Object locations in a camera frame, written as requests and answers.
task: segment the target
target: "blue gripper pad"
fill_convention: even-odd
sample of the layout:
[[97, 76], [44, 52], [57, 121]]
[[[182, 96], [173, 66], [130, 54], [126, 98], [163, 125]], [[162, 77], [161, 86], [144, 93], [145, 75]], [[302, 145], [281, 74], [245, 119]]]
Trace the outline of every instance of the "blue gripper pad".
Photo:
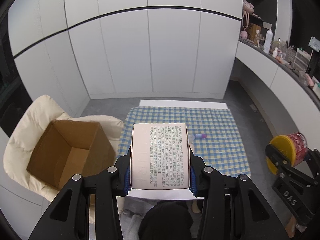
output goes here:
[[131, 182], [130, 182], [130, 166], [127, 168], [124, 176], [124, 192], [125, 195], [131, 190]]
[[192, 166], [190, 168], [190, 187], [189, 187], [189, 189], [193, 193], [194, 196], [198, 193], [198, 189], [196, 186], [196, 174], [195, 174]]

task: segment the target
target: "yellow lid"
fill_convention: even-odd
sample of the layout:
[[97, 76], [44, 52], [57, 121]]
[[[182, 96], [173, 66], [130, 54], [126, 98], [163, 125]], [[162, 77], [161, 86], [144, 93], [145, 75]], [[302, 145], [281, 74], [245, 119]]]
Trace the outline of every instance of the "yellow lid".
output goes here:
[[[276, 147], [285, 157], [287, 157], [291, 162], [291, 166], [293, 167], [296, 160], [296, 149], [292, 140], [286, 135], [278, 135], [270, 141], [270, 144]], [[269, 170], [276, 175], [278, 168], [274, 166], [268, 157], [267, 165]]]

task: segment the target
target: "white box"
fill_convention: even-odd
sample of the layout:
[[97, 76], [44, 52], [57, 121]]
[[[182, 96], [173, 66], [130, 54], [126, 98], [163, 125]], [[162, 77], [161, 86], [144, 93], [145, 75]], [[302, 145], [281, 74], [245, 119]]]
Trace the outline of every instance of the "white box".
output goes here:
[[134, 124], [130, 176], [134, 189], [189, 188], [190, 151], [186, 124]]

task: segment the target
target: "baseboard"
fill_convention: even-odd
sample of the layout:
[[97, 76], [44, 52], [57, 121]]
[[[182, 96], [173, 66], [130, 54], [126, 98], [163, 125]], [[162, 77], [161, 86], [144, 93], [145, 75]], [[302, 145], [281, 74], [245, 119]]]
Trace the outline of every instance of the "baseboard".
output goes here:
[[91, 99], [102, 98], [211, 98], [223, 99], [224, 94], [195, 92], [127, 92], [90, 95]]
[[87, 106], [87, 104], [89, 103], [90, 101], [90, 97], [89, 96], [86, 96], [84, 98], [84, 100], [82, 101], [80, 107], [78, 108], [78, 111], [76, 112], [75, 116], [74, 117], [80, 117], [83, 110], [85, 109], [85, 107]]
[[240, 78], [236, 78], [235, 81], [238, 81], [240, 83], [240, 85], [243, 87], [243, 89], [247, 92], [247, 94], [249, 95], [249, 97], [251, 98], [251, 100], [253, 101], [253, 103], [255, 104], [255, 106], [257, 107], [257, 109], [259, 110], [260, 114], [262, 115], [263, 119], [265, 120], [272, 136], [277, 136], [278, 133], [276, 132], [275, 127], [273, 126], [272, 122], [270, 121], [267, 113], [263, 110], [262, 106], [260, 105], [259, 101], [257, 100], [257, 98], [253, 95], [253, 93], [248, 89], [248, 87], [243, 83], [243, 81]]

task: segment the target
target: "red container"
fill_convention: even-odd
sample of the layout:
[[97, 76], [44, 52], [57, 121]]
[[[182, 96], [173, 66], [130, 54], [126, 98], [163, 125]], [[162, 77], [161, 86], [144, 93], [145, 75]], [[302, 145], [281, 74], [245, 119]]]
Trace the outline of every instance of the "red container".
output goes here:
[[307, 155], [307, 152], [308, 152], [307, 140], [303, 136], [303, 134], [299, 132], [295, 132], [287, 136], [293, 142], [294, 148], [296, 150], [296, 158], [293, 165], [293, 166], [296, 166], [299, 163], [301, 163], [304, 160], [305, 156]]

